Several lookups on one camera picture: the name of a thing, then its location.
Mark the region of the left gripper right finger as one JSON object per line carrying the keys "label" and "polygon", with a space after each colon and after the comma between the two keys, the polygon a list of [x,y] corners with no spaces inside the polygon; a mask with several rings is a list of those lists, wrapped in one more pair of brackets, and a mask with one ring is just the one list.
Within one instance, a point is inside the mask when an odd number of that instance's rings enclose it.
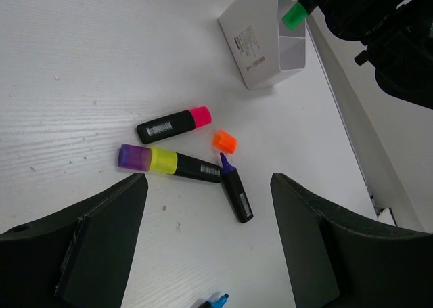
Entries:
{"label": "left gripper right finger", "polygon": [[281,173],[273,206],[297,307],[431,307],[432,235],[375,221]]}

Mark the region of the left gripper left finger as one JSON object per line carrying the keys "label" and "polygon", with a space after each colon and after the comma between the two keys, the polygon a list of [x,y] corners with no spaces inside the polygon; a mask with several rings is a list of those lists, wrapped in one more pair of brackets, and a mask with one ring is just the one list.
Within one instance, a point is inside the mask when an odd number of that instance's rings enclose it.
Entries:
{"label": "left gripper left finger", "polygon": [[146,176],[1,234],[2,307],[120,307],[147,198]]}

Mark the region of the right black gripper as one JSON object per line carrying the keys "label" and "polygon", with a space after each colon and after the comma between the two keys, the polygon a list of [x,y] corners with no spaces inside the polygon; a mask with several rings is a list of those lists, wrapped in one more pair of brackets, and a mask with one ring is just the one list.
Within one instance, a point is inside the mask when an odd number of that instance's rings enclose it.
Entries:
{"label": "right black gripper", "polygon": [[426,44],[432,24],[432,0],[304,0],[311,13],[320,9],[333,35],[371,44],[400,34]]}

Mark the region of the green cap black highlighter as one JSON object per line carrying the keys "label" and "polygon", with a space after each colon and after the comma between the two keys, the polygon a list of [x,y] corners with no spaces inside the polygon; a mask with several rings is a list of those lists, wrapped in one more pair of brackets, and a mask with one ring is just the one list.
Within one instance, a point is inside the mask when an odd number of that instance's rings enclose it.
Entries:
{"label": "green cap black highlighter", "polygon": [[318,0],[298,0],[281,21],[287,29],[296,30],[317,6]]}

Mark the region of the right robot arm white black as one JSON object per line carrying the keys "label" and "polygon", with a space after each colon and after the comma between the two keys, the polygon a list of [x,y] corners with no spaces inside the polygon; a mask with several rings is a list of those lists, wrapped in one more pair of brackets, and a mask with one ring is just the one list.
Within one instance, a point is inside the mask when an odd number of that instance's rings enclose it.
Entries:
{"label": "right robot arm white black", "polygon": [[432,0],[307,0],[329,31],[365,49],[354,61],[375,68],[388,95],[432,108]]}

